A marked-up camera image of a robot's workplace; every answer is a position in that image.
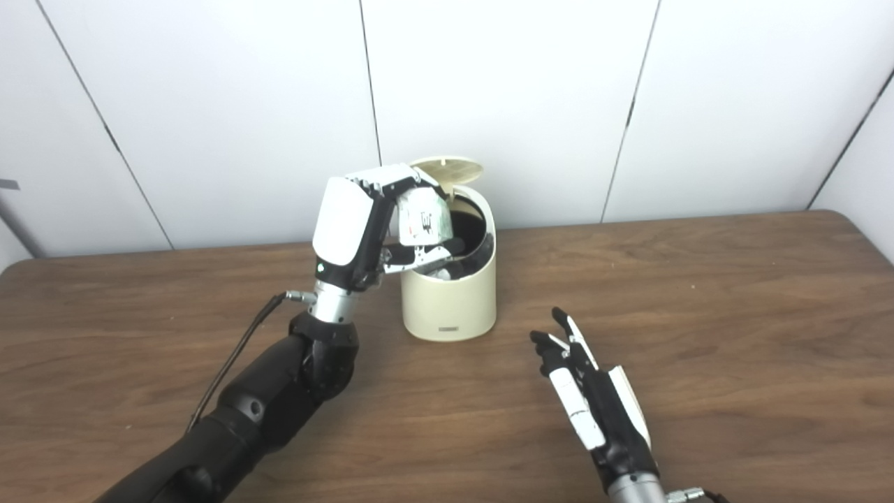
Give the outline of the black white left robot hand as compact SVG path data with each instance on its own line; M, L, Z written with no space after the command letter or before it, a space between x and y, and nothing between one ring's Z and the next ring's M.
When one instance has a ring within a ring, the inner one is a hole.
M383 275L459 256L448 194L437 179L406 163L331 177L312 240L316 279L366 291Z

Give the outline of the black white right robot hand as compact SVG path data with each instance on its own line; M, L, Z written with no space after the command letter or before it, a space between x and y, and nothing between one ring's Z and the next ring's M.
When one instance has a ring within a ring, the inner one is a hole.
M601 368L571 315L553 307L552 317L565 337L533 330L529 338L541 358L540 373L555 389L603 489L623 476L660 476L643 411L623 367Z

